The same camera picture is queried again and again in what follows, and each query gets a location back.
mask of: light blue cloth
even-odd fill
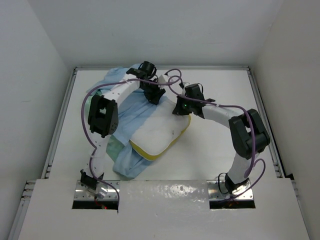
[[[116,67],[108,71],[103,80],[96,83],[92,88],[101,84],[119,82],[126,74],[128,68]],[[113,86],[106,86],[99,89],[102,94],[109,91]],[[123,149],[116,159],[113,159],[113,171],[129,179],[138,176],[152,162],[140,156],[130,145],[129,140],[135,131],[147,120],[156,110],[157,106],[146,99],[141,89],[130,94],[123,103],[118,106],[119,124],[113,136],[123,144]]]

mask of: purple wire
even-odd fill
[[[96,151],[97,151],[97,146],[96,146],[96,145],[94,144],[94,142],[90,139],[89,134],[88,134],[88,131],[87,131],[87,128],[86,128],[86,123],[85,123],[85,105],[86,105],[86,101],[88,100],[89,96],[90,96],[95,90],[100,89],[100,88],[102,88],[102,87],[106,87],[106,86],[121,85],[121,84],[126,84],[127,82],[132,82],[132,81],[140,81],[140,82],[148,83],[148,84],[151,84],[151,85],[158,85],[158,86],[170,86],[170,85],[175,84],[175,83],[177,83],[177,82],[179,82],[179,81],[182,81],[182,78],[181,78],[182,72],[181,72],[179,69],[177,69],[177,68],[174,68],[174,69],[171,69],[171,70],[167,71],[166,74],[167,74],[167,73],[170,73],[170,72],[172,72],[172,71],[178,71],[180,76],[178,76],[178,75],[173,75],[173,76],[169,77],[168,82],[166,82],[166,83],[157,83],[157,82],[153,82],[153,81],[149,81],[149,80],[132,78],[132,79],[129,79],[129,80],[127,80],[127,81],[111,82],[111,83],[101,84],[101,85],[98,85],[98,86],[92,88],[92,89],[85,95],[85,97],[84,97],[84,99],[83,99],[83,101],[82,101],[82,105],[81,105],[81,124],[82,124],[82,128],[83,128],[84,135],[85,135],[86,139],[87,139],[88,142],[91,144],[91,146],[93,146],[93,148],[94,148],[94,150],[93,150],[93,152],[92,152],[92,154],[91,154],[90,160],[89,160],[89,170],[90,170],[90,173],[91,173],[92,177],[93,177],[96,181],[98,181],[98,182],[100,182],[100,183],[102,183],[102,184],[105,184],[105,185],[107,185],[107,186],[109,186],[109,187],[111,187],[112,189],[115,190],[115,192],[116,192],[116,194],[117,194],[117,198],[118,198],[118,210],[117,210],[117,212],[119,212],[119,203],[120,203],[120,195],[119,195],[118,190],[117,190],[114,186],[112,186],[110,183],[107,183],[106,181],[103,181],[102,179],[99,179],[99,178],[95,175],[95,173],[94,173],[94,171],[93,171],[93,169],[92,169],[92,161],[93,161],[93,157],[92,157],[92,156],[95,155],[95,153],[96,153]],[[170,80],[171,80],[172,78],[177,78],[177,80],[171,82]]]
[[[245,171],[244,173],[244,178],[247,178],[253,167],[254,167],[254,163],[255,163],[255,154],[256,154],[256,137],[255,137],[255,130],[254,130],[254,126],[253,126],[253,123],[252,123],[252,120],[249,116],[249,113],[247,112],[246,109],[244,109],[242,106],[238,106],[238,105],[222,105],[222,104],[217,104],[217,103],[214,103],[214,102],[210,102],[210,101],[205,101],[205,100],[199,100],[199,99],[194,99],[194,98],[191,98],[191,97],[187,97],[187,96],[184,96],[184,95],[181,95],[179,93],[177,93],[176,91],[174,91],[172,89],[172,87],[170,85],[168,85],[169,89],[171,90],[171,92],[173,92],[175,95],[183,98],[183,99],[186,99],[186,100],[190,100],[190,101],[194,101],[194,102],[200,102],[200,103],[204,103],[204,104],[210,104],[210,105],[213,105],[213,106],[219,106],[221,108],[237,108],[237,109],[241,109],[247,120],[248,120],[248,123],[249,123],[249,126],[250,126],[250,130],[251,130],[251,136],[252,136],[252,157],[251,157],[251,163],[250,163],[250,166],[249,168]]]

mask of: purple cable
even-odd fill
[[[251,163],[250,163],[250,166],[249,168],[245,171],[244,173],[244,178],[247,178],[253,167],[254,167],[254,163],[255,163],[255,154],[256,154],[256,137],[255,137],[255,130],[254,130],[254,126],[253,126],[253,123],[251,121],[251,118],[249,116],[249,113],[247,112],[246,109],[244,109],[242,106],[238,106],[238,105],[222,105],[222,104],[217,104],[217,103],[214,103],[214,102],[210,102],[210,101],[205,101],[205,100],[198,100],[198,99],[194,99],[194,98],[191,98],[191,97],[187,97],[187,96],[184,96],[184,95],[181,95],[179,93],[177,93],[176,91],[174,91],[172,89],[172,87],[170,85],[168,85],[169,89],[171,90],[171,92],[173,92],[175,95],[183,98],[183,99],[187,99],[187,100],[190,100],[190,101],[194,101],[194,102],[200,102],[200,103],[204,103],[204,104],[209,104],[209,105],[213,105],[213,106],[219,106],[221,108],[237,108],[237,109],[241,109],[247,120],[248,120],[248,123],[249,123],[249,126],[250,126],[250,130],[251,130],[251,136],[252,136],[252,157],[251,157]]]
[[[86,101],[88,100],[89,96],[90,96],[95,90],[100,89],[100,88],[102,88],[102,87],[106,87],[106,86],[126,84],[127,82],[132,82],[132,81],[140,81],[140,82],[144,82],[144,83],[148,83],[148,84],[152,84],[152,85],[158,85],[158,86],[170,86],[170,85],[175,84],[175,83],[177,83],[177,82],[179,82],[179,81],[182,81],[182,79],[181,79],[182,72],[181,72],[179,69],[177,69],[177,68],[174,68],[174,69],[171,69],[171,70],[167,71],[166,74],[167,74],[167,73],[170,73],[170,72],[172,72],[172,71],[178,71],[179,74],[180,74],[180,76],[177,76],[177,75],[171,76],[171,77],[169,77],[168,82],[166,82],[166,83],[157,83],[157,82],[153,82],[153,81],[149,81],[149,80],[132,78],[132,79],[129,79],[129,80],[123,81],[123,82],[111,82],[111,83],[101,84],[101,85],[98,85],[98,86],[94,87],[93,89],[91,89],[91,90],[85,95],[85,97],[84,97],[84,99],[83,99],[83,101],[82,101],[82,105],[81,105],[81,124],[82,124],[82,128],[83,128],[84,135],[85,135],[86,139],[87,139],[88,142],[91,144],[91,146],[93,146],[93,148],[94,148],[94,150],[93,150],[93,152],[92,152],[92,154],[91,154],[90,160],[89,160],[89,170],[90,170],[90,173],[91,173],[92,177],[93,177],[96,181],[98,181],[98,182],[100,182],[100,183],[102,183],[102,184],[105,184],[105,185],[107,185],[107,186],[109,186],[109,187],[111,187],[112,189],[115,190],[115,192],[116,192],[116,194],[117,194],[117,198],[118,198],[118,206],[119,206],[119,203],[120,203],[120,195],[119,195],[118,190],[117,190],[114,186],[112,186],[111,184],[107,183],[106,181],[103,181],[102,179],[99,179],[99,178],[95,175],[95,173],[94,173],[94,171],[93,171],[93,169],[92,169],[92,161],[93,161],[93,157],[92,157],[92,156],[95,155],[95,153],[96,153],[96,151],[97,151],[97,146],[96,146],[96,145],[94,144],[94,142],[90,139],[89,134],[88,134],[88,131],[87,131],[87,129],[86,129],[86,123],[85,123],[85,105],[86,105]],[[170,82],[170,80],[171,80],[172,78],[177,78],[177,80]]]

